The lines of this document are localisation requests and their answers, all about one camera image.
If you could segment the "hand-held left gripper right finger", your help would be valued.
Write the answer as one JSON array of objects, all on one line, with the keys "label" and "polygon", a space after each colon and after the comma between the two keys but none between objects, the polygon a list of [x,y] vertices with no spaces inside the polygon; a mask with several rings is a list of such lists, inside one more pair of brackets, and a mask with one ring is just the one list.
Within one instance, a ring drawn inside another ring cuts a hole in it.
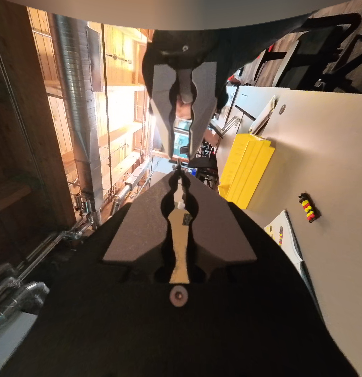
[{"label": "hand-held left gripper right finger", "polygon": [[213,273],[257,260],[228,202],[199,179],[181,172],[185,209],[191,215],[186,251],[189,283],[203,283]]}]

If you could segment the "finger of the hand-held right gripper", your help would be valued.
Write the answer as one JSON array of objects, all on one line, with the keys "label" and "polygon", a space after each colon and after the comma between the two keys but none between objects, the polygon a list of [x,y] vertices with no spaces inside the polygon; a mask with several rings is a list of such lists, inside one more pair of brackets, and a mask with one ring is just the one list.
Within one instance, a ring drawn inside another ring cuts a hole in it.
[{"label": "finger of the hand-held right gripper", "polygon": [[196,89],[192,104],[193,121],[189,128],[189,158],[194,158],[199,150],[204,132],[216,109],[216,68],[217,63],[203,62],[192,71],[191,79]]},{"label": "finger of the hand-held right gripper", "polygon": [[169,159],[174,154],[174,122],[176,97],[171,98],[177,79],[176,71],[167,64],[156,64],[152,83],[150,105],[156,120],[162,145]]}]

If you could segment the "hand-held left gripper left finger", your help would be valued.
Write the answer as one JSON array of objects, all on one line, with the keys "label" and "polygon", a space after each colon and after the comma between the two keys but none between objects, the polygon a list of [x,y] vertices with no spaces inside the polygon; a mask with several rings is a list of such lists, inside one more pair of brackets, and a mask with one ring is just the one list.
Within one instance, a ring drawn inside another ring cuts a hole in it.
[{"label": "hand-held left gripper left finger", "polygon": [[179,172],[171,172],[132,202],[103,262],[144,272],[150,281],[169,283],[176,264],[169,214]]}]

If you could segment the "person's right forearm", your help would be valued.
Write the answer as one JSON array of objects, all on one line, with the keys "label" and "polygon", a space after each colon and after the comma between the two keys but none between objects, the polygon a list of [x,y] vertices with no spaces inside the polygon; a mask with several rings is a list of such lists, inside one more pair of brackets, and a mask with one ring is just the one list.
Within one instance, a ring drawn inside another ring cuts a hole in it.
[{"label": "person's right forearm", "polygon": [[313,14],[291,17],[256,25],[219,30],[219,41],[208,60],[216,62],[216,93],[225,86],[228,77],[251,63],[285,35],[299,29]]}]

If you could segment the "black red yellow lego model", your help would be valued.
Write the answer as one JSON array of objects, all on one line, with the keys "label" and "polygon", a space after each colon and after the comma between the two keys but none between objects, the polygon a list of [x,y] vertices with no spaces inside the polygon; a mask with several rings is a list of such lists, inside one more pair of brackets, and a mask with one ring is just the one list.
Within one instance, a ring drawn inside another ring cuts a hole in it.
[{"label": "black red yellow lego model", "polygon": [[303,207],[303,210],[306,214],[307,221],[309,223],[314,222],[317,219],[317,210],[312,204],[311,199],[307,193],[301,193],[299,196],[299,203]]}]

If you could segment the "person's right hand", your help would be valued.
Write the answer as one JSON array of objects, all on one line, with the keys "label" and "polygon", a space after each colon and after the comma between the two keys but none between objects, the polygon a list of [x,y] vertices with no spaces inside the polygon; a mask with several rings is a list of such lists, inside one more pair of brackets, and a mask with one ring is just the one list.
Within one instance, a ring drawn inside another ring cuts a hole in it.
[{"label": "person's right hand", "polygon": [[192,120],[192,103],[185,103],[181,98],[176,101],[175,115],[177,119],[190,121]]}]

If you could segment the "open instruction booklet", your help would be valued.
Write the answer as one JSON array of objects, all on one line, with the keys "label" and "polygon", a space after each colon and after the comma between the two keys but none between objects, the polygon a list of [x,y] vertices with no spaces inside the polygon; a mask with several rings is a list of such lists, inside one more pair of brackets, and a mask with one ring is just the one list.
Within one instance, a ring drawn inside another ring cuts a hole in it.
[{"label": "open instruction booklet", "polygon": [[316,300],[314,287],[287,210],[284,209],[264,230],[282,248]]}]

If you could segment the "white folded sheet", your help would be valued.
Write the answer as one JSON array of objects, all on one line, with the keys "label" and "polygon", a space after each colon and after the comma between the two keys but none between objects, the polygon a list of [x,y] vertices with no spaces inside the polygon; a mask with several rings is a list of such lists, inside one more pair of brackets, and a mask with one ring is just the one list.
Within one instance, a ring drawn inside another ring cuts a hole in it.
[{"label": "white folded sheet", "polygon": [[257,135],[259,131],[266,125],[270,119],[275,106],[276,106],[277,95],[274,95],[271,100],[267,103],[264,109],[261,111],[259,116],[253,121],[249,129],[249,134]]}]

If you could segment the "yellow plastic bin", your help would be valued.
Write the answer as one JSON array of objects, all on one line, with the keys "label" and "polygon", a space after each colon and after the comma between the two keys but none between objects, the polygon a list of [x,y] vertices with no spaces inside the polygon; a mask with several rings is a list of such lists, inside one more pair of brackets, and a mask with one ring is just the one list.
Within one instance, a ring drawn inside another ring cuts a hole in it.
[{"label": "yellow plastic bin", "polygon": [[240,209],[247,209],[274,151],[268,139],[236,135],[219,178],[219,195]]}]

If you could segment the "black office chair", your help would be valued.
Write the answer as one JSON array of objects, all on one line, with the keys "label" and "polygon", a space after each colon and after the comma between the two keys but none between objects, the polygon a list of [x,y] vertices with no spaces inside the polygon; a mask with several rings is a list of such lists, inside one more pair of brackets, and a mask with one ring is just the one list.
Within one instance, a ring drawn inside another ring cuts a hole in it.
[{"label": "black office chair", "polygon": [[272,87],[325,92],[339,88],[346,93],[362,94],[347,78],[362,64],[362,53],[348,61],[356,43],[362,41],[362,34],[356,35],[346,50],[341,49],[342,43],[361,22],[362,16],[358,13],[309,18],[295,31],[304,33],[287,52],[268,48],[258,56],[252,80],[257,80],[265,63],[281,60]]}]

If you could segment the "chrome pipe bundle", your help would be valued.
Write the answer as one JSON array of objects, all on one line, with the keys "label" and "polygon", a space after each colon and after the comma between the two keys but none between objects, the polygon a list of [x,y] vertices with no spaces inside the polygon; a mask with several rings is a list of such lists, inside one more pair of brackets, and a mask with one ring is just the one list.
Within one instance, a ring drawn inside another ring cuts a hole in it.
[{"label": "chrome pipe bundle", "polygon": [[49,293],[43,280],[30,280],[42,277],[43,263],[19,271],[10,263],[0,265],[0,326],[19,311],[40,308]]}]

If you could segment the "small silver duct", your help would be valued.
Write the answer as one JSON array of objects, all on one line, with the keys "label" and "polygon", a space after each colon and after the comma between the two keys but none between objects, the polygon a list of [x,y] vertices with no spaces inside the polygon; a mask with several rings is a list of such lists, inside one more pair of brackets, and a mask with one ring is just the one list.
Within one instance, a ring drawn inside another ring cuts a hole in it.
[{"label": "small silver duct", "polygon": [[110,217],[112,217],[120,208],[122,203],[125,201],[129,193],[138,185],[139,181],[143,178],[144,174],[149,167],[151,158],[147,157],[142,164],[140,164],[133,173],[125,181],[125,186],[120,189],[118,194],[113,200],[113,205],[110,211]]}]

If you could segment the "large silver spiral duct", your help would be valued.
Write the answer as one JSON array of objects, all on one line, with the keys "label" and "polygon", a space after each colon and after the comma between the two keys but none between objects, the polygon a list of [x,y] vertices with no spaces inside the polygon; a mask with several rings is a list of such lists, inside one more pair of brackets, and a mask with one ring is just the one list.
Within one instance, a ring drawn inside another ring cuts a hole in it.
[{"label": "large silver spiral duct", "polygon": [[58,14],[49,23],[80,189],[98,211],[103,185],[87,23]]}]

